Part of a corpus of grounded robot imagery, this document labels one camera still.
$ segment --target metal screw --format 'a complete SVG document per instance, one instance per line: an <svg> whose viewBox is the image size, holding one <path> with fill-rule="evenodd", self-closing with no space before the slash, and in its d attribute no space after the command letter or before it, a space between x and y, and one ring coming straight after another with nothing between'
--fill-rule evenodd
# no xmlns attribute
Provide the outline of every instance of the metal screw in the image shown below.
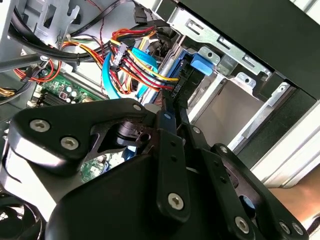
<svg viewBox="0 0 320 240"><path fill-rule="evenodd" d="M285 231L287 234L290 234L290 229L283 221L280 221L279 224L280 224L281 228L283 229L283 231Z"/></svg>
<svg viewBox="0 0 320 240"><path fill-rule="evenodd" d="M66 136L61 139L61 146L68 150L75 150L79 147L79 142L71 136Z"/></svg>
<svg viewBox="0 0 320 240"><path fill-rule="evenodd" d="M135 110L138 110L138 111L142 110L142 108L140 106L136 105L136 104L134 104L133 107L134 107Z"/></svg>
<svg viewBox="0 0 320 240"><path fill-rule="evenodd" d="M299 227L298 224L296 224L295 222L292 223L292 226L294 228L294 230L300 234L300 235L303 235L304 234L304 231L302 231L301 227Z"/></svg>
<svg viewBox="0 0 320 240"><path fill-rule="evenodd" d="M179 211L184 208L184 201L182 200L182 198L178 194L176 194L174 192L169 194L168 202L169 202L170 206L175 210Z"/></svg>
<svg viewBox="0 0 320 240"><path fill-rule="evenodd" d="M234 219L234 222L236 224L236 226L244 233L244 234L248 234L250 232L250 228L248 223L240 216L237 216Z"/></svg>
<svg viewBox="0 0 320 240"><path fill-rule="evenodd" d="M195 126L194 126L192 129L193 129L193 131L195 131L197 134L200 134L200 133L201 133L200 129L197 128L197 127L195 127Z"/></svg>
<svg viewBox="0 0 320 240"><path fill-rule="evenodd" d="M286 89L287 89L286 86L280 86L279 92L283 92L283 91L286 90Z"/></svg>
<svg viewBox="0 0 320 240"><path fill-rule="evenodd" d="M164 114L164 116L167 118L167 119L171 119L171 116L169 114Z"/></svg>
<svg viewBox="0 0 320 240"><path fill-rule="evenodd" d="M39 133L44 133L50 129L50 124L47 121L41 119L32 120L29 126L32 130L35 130Z"/></svg>
<svg viewBox="0 0 320 240"><path fill-rule="evenodd" d="M221 151L224 152L225 154L228 153L228 149L226 149L224 146L220 147Z"/></svg>
<svg viewBox="0 0 320 240"><path fill-rule="evenodd" d="M42 71L41 71L41 73L43 74L43 75L48 75L48 71L47 70L45 70L45 69L43 69Z"/></svg>

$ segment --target orange wire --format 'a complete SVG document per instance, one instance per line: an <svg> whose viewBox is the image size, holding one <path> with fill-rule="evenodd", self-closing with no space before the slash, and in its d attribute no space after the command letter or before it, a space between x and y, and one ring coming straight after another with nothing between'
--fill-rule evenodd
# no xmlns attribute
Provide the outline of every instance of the orange wire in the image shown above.
<svg viewBox="0 0 320 240"><path fill-rule="evenodd" d="M36 82L49 82L49 81L53 80L60 72L61 62L59 61L58 69L57 69L57 72L55 73L54 76L52 76L52 74L53 74L55 68L54 68L54 64L53 64L51 59L49 60L49 63L50 63L50 67L51 67L51 72L50 72L50 74L48 76L45 76L45 77L42 77L42 78L31 77L30 79L32 81L36 81ZM20 69L18 69L18 68L14 69L13 71L20 79L23 79L23 78L26 77L26 74L23 71L21 71Z"/></svg>
<svg viewBox="0 0 320 240"><path fill-rule="evenodd" d="M155 88L154 86L149 85L148 83L142 81L140 78L136 77L135 75L133 75L131 72L125 70L123 67L120 67L120 69L122 71L124 71L126 74L128 74L130 77L132 77L133 79L137 80L139 83L142 83L144 85L146 85L148 88L151 88L153 90L155 90L156 92L159 92L158 88Z"/></svg>

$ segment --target capacitor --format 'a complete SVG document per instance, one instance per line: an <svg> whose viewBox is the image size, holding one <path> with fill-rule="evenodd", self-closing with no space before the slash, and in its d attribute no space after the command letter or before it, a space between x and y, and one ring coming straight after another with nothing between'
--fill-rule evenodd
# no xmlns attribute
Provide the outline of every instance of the capacitor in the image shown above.
<svg viewBox="0 0 320 240"><path fill-rule="evenodd" d="M65 90L68 92L68 93L71 93L72 92L72 87L71 86L67 86L65 88Z"/></svg>
<svg viewBox="0 0 320 240"><path fill-rule="evenodd" d="M77 93L76 91L71 92L71 96L72 96L72 97L75 98L77 95L78 95L78 93Z"/></svg>

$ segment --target silver metal frame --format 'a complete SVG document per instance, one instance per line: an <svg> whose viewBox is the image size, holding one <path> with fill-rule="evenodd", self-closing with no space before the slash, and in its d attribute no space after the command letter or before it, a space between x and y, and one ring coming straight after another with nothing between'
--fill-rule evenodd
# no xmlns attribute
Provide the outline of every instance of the silver metal frame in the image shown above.
<svg viewBox="0 0 320 240"><path fill-rule="evenodd" d="M256 114L248 121L248 123L241 129L241 131L235 136L235 138L228 144L228 148L232 151L245 139L248 139L255 130L263 123L263 121L274 110L274 106L279 99L290 88L290 84L283 82L272 93L271 97L266 101L262 107L256 112Z"/></svg>
<svg viewBox="0 0 320 240"><path fill-rule="evenodd" d="M265 73L267 76L271 75L271 71L265 66L254 60L231 42L227 41L223 36L191 15L188 11L176 7L169 18L168 23L173 29L198 43L206 43L215 46L255 75L258 75L260 72Z"/></svg>
<svg viewBox="0 0 320 240"><path fill-rule="evenodd" d="M0 62L18 58L22 45L9 39L8 30L17 0L0 2Z"/></svg>
<svg viewBox="0 0 320 240"><path fill-rule="evenodd" d="M46 0L42 7L38 24L35 28L35 35L51 46L61 48L62 41L66 38L70 24L76 19L80 7L76 6L71 15L68 16L69 0ZM49 28L45 27L45 21L49 12L49 6L56 8Z"/></svg>
<svg viewBox="0 0 320 240"><path fill-rule="evenodd" d="M269 188L291 188L320 164L319 146L318 102L251 170Z"/></svg>

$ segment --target black cable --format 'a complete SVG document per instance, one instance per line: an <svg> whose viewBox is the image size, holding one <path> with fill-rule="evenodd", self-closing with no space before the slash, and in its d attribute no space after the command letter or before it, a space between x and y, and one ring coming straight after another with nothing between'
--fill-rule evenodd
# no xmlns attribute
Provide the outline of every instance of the black cable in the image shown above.
<svg viewBox="0 0 320 240"><path fill-rule="evenodd" d="M104 19L109 13L111 13L116 7L118 7L121 4L132 2L132 0L117 0L113 2L110 6L108 6L105 10L103 10L97 17L95 17L91 22L86 24L85 26L81 27L79 30L71 33L71 37L78 36L79 34L82 34L84 31L91 28L93 25L98 23L100 20Z"/></svg>
<svg viewBox="0 0 320 240"><path fill-rule="evenodd" d="M165 21L163 21L161 19L157 19L157 20L147 21L146 24L136 25L136 26L132 27L130 30L143 30L143 29L147 29L150 27L154 27L154 26L156 28L164 28L164 27L170 28L170 25L168 23L166 23Z"/></svg>
<svg viewBox="0 0 320 240"><path fill-rule="evenodd" d="M118 0L114 2L113 4L116 5L116 3L122 3L121 0ZM75 54L75 53L69 53L69 52L63 52L56 48L51 48L47 45L45 45L39 38L37 38L31 30L26 26L25 23L23 23L23 20L19 16L18 11L14 11L14 20L11 22L9 26L8 35L14 39L15 41L21 43L22 45L34 50L36 53L51 58L56 59L62 62L66 63L79 63L79 62L93 62L92 57L88 53L81 53L81 54ZM154 22L151 21L147 23L147 26L149 25L155 25ZM160 20L156 23L156 27L166 27L167 24ZM146 26L138 25L132 29L144 29ZM144 34L129 34L122 37L119 37L120 41L126 40L126 39L135 39L135 38L142 38L149 34L149 32ZM99 55L102 54L102 51L105 53L108 53L108 44L103 45L103 50L101 47L98 47L97 49L94 49L95 52L97 52Z"/></svg>
<svg viewBox="0 0 320 240"><path fill-rule="evenodd" d="M40 67L45 66L46 62L43 62ZM40 67L36 67L32 70L32 74L31 77L34 78L35 76L37 76L40 71L42 70ZM24 78L21 79L21 82L23 82L26 78L28 78L27 76L25 76ZM12 96L8 96L8 97L0 97L0 106L3 104L6 104L14 99L16 99L17 97L19 97L20 95L22 95L23 93L25 93L32 85L36 84L33 81L26 81L22 87L20 87L18 90L16 90L16 92L14 93L14 95Z"/></svg>
<svg viewBox="0 0 320 240"><path fill-rule="evenodd" d="M90 34L86 34L86 33L82 33L82 34L79 34L77 35L77 37L79 36L87 36L87 37L90 37L92 38L99 46L101 45L98 38L96 36L93 36L93 35L90 35Z"/></svg>
<svg viewBox="0 0 320 240"><path fill-rule="evenodd" d="M152 76L149 72L147 72L142 67L140 67L138 64L136 64L135 61L129 56L129 54L127 54L126 57L127 57L127 59L129 59L131 64L134 65L137 69L139 69L144 75L146 75L147 78L150 78L150 79L157 81L159 83L162 83L162 84L175 85L172 83L172 81L165 81L165 80L161 80L161 79L158 79L158 78Z"/></svg>

